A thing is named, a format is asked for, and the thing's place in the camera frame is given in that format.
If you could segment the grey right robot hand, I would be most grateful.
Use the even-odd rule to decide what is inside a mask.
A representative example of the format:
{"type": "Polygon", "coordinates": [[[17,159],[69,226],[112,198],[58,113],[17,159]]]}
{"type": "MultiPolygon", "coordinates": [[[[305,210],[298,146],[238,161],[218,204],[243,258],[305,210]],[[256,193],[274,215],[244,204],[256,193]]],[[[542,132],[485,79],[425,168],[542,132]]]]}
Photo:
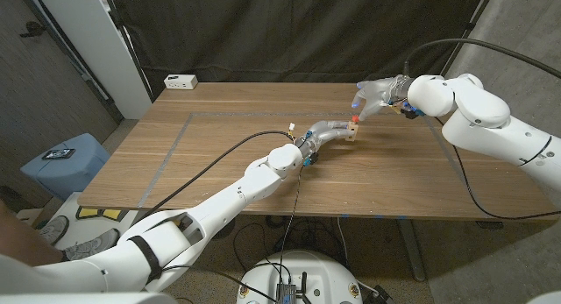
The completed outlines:
{"type": "Polygon", "coordinates": [[[358,82],[358,91],[352,100],[352,107],[357,108],[362,100],[366,101],[359,114],[359,120],[365,121],[369,116],[379,113],[390,102],[407,98],[408,88],[413,80],[411,77],[398,74],[390,78],[358,82]]]}

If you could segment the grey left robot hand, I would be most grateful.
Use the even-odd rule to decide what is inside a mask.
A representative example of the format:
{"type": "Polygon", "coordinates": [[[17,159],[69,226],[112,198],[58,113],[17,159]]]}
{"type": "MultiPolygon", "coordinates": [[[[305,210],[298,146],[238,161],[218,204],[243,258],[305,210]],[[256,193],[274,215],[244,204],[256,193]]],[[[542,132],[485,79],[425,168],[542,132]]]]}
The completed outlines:
{"type": "Polygon", "coordinates": [[[349,127],[347,121],[319,121],[313,124],[306,133],[296,139],[302,158],[309,158],[318,152],[322,145],[336,138],[350,138],[356,135],[356,130],[349,127]]]}

